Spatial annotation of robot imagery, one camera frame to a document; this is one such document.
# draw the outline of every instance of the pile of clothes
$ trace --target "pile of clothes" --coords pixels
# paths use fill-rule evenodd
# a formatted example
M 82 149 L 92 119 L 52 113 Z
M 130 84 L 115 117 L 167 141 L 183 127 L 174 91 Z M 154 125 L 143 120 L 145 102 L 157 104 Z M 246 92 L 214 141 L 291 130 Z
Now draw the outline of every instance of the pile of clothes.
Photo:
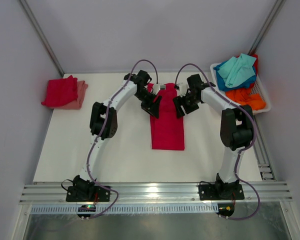
M 251 94 L 258 74 L 258 55 L 240 54 L 213 68 L 216 72 L 218 88 L 240 105 L 250 105 L 252 110 L 266 107 L 261 96 Z
M 70 75 L 67 78 L 48 81 L 46 97 L 42 105 L 51 109 L 81 109 L 88 84 Z

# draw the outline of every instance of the folded red cloth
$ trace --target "folded red cloth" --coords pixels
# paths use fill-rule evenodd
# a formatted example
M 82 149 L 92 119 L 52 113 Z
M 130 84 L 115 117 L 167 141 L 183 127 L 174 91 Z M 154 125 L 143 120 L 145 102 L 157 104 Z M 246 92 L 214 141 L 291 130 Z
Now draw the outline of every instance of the folded red cloth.
M 148 84 L 151 92 L 153 84 Z M 150 116 L 152 149 L 185 150 L 184 118 L 177 118 L 173 99 L 177 96 L 174 83 L 167 83 L 159 107 L 159 119 Z
M 49 108 L 64 106 L 78 98 L 77 78 L 70 75 L 67 78 L 48 81 L 46 97 L 42 105 Z
M 74 109 L 78 110 L 81 109 L 82 103 L 85 100 L 86 90 L 88 88 L 88 84 L 85 83 L 85 81 L 77 81 L 77 92 L 78 92 L 78 98 L 76 100 L 73 100 L 69 102 L 66 105 L 60 106 L 60 107 L 51 107 L 52 109 Z

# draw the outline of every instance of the plastic basket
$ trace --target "plastic basket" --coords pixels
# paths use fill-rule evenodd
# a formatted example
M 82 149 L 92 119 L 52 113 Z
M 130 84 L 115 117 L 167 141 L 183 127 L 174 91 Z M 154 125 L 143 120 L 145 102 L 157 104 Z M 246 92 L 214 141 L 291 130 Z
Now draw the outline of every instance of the plastic basket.
M 214 84 L 216 86 L 216 89 L 220 93 L 226 95 L 224 91 L 219 90 L 219 87 L 218 87 L 218 84 L 217 84 L 217 74 L 216 74 L 216 70 L 214 70 L 214 67 L 218 66 L 219 64 L 220 63 L 214 63 L 214 64 L 212 64 L 210 66 L 210 71 L 211 71 L 211 75 L 212 75 L 212 78 L 213 78 L 213 82 L 214 82 Z M 253 110 L 252 111 L 253 115 L 270 111 L 270 109 L 271 109 L 271 103 L 270 103 L 270 100 L 268 98 L 268 95 L 266 93 L 265 88 L 262 86 L 262 83 L 261 83 L 260 78 L 259 78 L 258 75 L 256 76 L 256 81 L 255 81 L 254 87 L 251 89 L 251 94 L 260 94 L 260 97 L 266 103 L 264 109 Z

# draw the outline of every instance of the wall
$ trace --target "wall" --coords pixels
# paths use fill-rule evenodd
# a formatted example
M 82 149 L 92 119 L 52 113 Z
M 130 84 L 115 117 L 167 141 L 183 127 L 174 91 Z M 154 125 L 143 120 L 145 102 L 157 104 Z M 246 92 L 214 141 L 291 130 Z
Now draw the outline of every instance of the wall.
M 300 0 L 286 1 L 259 54 L 272 109 L 257 116 L 278 176 L 300 211 Z
M 161 72 L 189 62 L 208 70 L 248 52 L 275 0 L 27 2 L 66 73 L 106 73 L 143 58 Z
M 0 240 L 12 233 L 34 175 L 51 115 L 40 101 L 57 76 L 18 1 L 0 0 Z

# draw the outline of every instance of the purple cable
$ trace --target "purple cable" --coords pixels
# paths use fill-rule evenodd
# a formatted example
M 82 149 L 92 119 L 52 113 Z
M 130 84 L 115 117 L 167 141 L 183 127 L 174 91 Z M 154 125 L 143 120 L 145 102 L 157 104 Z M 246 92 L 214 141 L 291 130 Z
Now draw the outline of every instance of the purple cable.
M 251 141 L 251 143 L 250 143 L 249 146 L 247 146 L 247 147 L 245 147 L 245 148 L 239 150 L 239 152 L 238 152 L 238 157 L 237 157 L 236 162 L 235 162 L 235 165 L 234 165 L 234 175 L 235 175 L 235 177 L 236 177 L 239 181 L 241 181 L 241 182 L 247 184 L 248 186 L 250 186 L 250 187 L 253 189 L 253 191 L 255 192 L 256 197 L 257 197 L 257 199 L 258 199 L 258 205 L 257 205 L 257 207 L 256 207 L 256 210 L 255 210 L 251 215 L 249 215 L 249 216 L 246 216 L 246 217 L 229 217 L 228 219 L 240 221 L 240 220 L 246 220 L 246 219 L 252 218 L 254 215 L 257 214 L 257 212 L 258 212 L 259 209 L 260 209 L 260 196 L 259 196 L 257 190 L 255 189 L 255 187 L 252 186 L 252 184 L 248 183 L 247 181 L 242 180 L 242 179 L 238 176 L 237 171 L 238 171 L 238 165 L 239 165 L 241 153 L 242 153 L 243 151 L 248 150 L 249 148 L 251 148 L 251 147 L 254 145 L 254 143 L 255 143 L 255 141 L 256 141 L 256 139 L 257 139 L 257 126 L 256 126 L 256 123 L 255 123 L 255 121 L 253 120 L 253 118 L 250 116 L 250 114 L 249 114 L 246 110 L 244 110 L 244 109 L 243 109 L 242 107 L 240 107 L 239 105 L 234 104 L 234 103 L 231 102 L 227 97 L 225 97 L 223 94 L 221 94 L 220 92 L 218 92 L 218 91 L 211 85 L 211 83 L 209 82 L 209 80 L 208 80 L 207 76 L 205 75 L 204 71 L 202 71 L 202 69 L 201 69 L 199 66 L 197 66 L 197 65 L 195 65 L 195 64 L 193 64 L 193 63 L 187 63 L 187 64 L 183 65 L 183 66 L 180 68 L 180 70 L 178 71 L 178 73 L 177 73 L 177 75 L 176 75 L 176 78 L 175 78 L 175 83 L 174 83 L 175 85 L 177 84 L 177 80 L 178 80 L 178 77 L 179 77 L 180 72 L 181 72 L 182 69 L 184 69 L 186 66 L 193 66 L 193 67 L 197 68 L 197 69 L 202 73 L 202 75 L 204 76 L 206 82 L 208 83 L 208 85 L 209 85 L 209 87 L 212 89 L 212 91 L 213 91 L 215 94 L 217 94 L 220 98 L 222 98 L 223 100 L 225 100 L 227 103 L 229 103 L 231 106 L 233 106 L 233 107 L 235 107 L 235 108 L 237 108 L 237 109 L 240 109 L 240 110 L 248 117 L 248 119 L 249 119 L 250 122 L 252 123 L 252 126 L 253 126 L 253 138 L 252 138 L 252 141 Z
M 87 171 L 87 173 L 88 173 L 90 179 L 91 179 L 96 185 L 98 185 L 99 187 L 101 187 L 101 188 L 103 188 L 103 189 L 105 189 L 105 190 L 107 190 L 107 191 L 114 192 L 114 193 L 116 194 L 116 197 L 115 197 L 114 201 L 113 201 L 113 202 L 112 202 L 105 210 L 103 210 L 102 212 L 100 212 L 100 213 L 98 213 L 98 214 L 96 214 L 96 215 L 93 215 L 93 216 L 90 217 L 89 219 L 95 219 L 95 218 L 101 216 L 102 214 L 104 214 L 106 211 L 108 211 L 108 210 L 116 203 L 116 201 L 117 201 L 118 198 L 119 198 L 119 193 L 118 193 L 116 190 L 101 185 L 100 182 L 96 181 L 96 180 L 93 178 L 93 176 L 92 176 L 92 174 L 91 174 L 91 171 L 90 171 L 90 169 L 89 169 L 89 166 L 90 166 L 90 165 L 89 165 L 89 161 L 90 161 L 91 153 L 92 153 L 92 151 L 94 150 L 94 147 L 95 147 L 96 143 L 98 142 L 98 138 L 102 135 L 102 133 L 103 133 L 104 130 L 105 130 L 106 123 L 107 123 L 107 120 L 108 120 L 109 108 L 110 108 L 110 105 L 111 105 L 112 101 L 113 101 L 114 98 L 115 98 L 115 97 L 116 97 L 116 96 L 117 96 L 117 95 L 118 95 L 118 94 L 119 94 L 119 93 L 127 86 L 128 82 L 129 82 L 130 79 L 131 79 L 132 73 L 134 72 L 136 66 L 137 66 L 140 62 L 148 62 L 148 63 L 150 63 L 150 64 L 153 66 L 154 71 L 155 71 L 155 76 L 156 76 L 156 83 L 157 83 L 157 84 L 159 83 L 158 71 L 157 71 L 156 66 L 155 66 L 151 61 L 149 61 L 149 60 L 147 60 L 147 59 L 141 59 L 141 60 L 137 61 L 137 62 L 134 64 L 134 66 L 133 66 L 133 68 L 132 68 L 132 70 L 131 70 L 131 72 L 130 72 L 130 75 L 129 75 L 128 79 L 125 81 L 124 85 L 123 85 L 123 86 L 122 86 L 122 87 L 121 87 L 121 88 L 120 88 L 120 89 L 119 89 L 119 90 L 118 90 L 118 91 L 110 98 L 110 101 L 109 101 L 109 103 L 108 103 L 108 105 L 107 105 L 107 107 L 106 107 L 106 111 L 105 111 L 104 123 L 103 123 L 103 125 L 102 125 L 102 128 L 101 128 L 99 134 L 95 137 L 94 142 L 93 142 L 93 144 L 92 144 L 92 146 L 91 146 L 91 148 L 90 148 L 90 150 L 89 150 L 89 153 L 88 153 L 88 156 L 87 156 L 87 159 L 86 159 L 86 171 Z M 39 224 L 37 224 L 37 226 L 34 228 L 34 230 L 33 230 L 33 232 L 32 232 L 32 234 L 31 234 L 31 236 L 30 236 L 29 239 L 30 239 L 30 240 L 33 239 L 34 234 L 35 234 L 35 232 L 36 232 L 36 230 L 37 230 L 38 228 L 41 229 L 41 230 L 47 231 L 47 232 L 58 232 L 58 231 L 60 231 L 61 229 L 63 229 L 63 228 L 65 228 L 65 227 L 67 227 L 67 226 L 73 224 L 73 223 L 76 222 L 76 221 L 78 221 L 78 219 L 75 219 L 75 220 L 73 220 L 73 221 L 71 221 L 71 222 L 69 222 L 69 223 L 67 223 L 67 224 L 65 224 L 65 225 L 63 225 L 63 226 L 61 226 L 61 227 L 59 227 L 59 228 L 57 228 L 57 229 L 45 229 L 45 228 L 41 227 Z

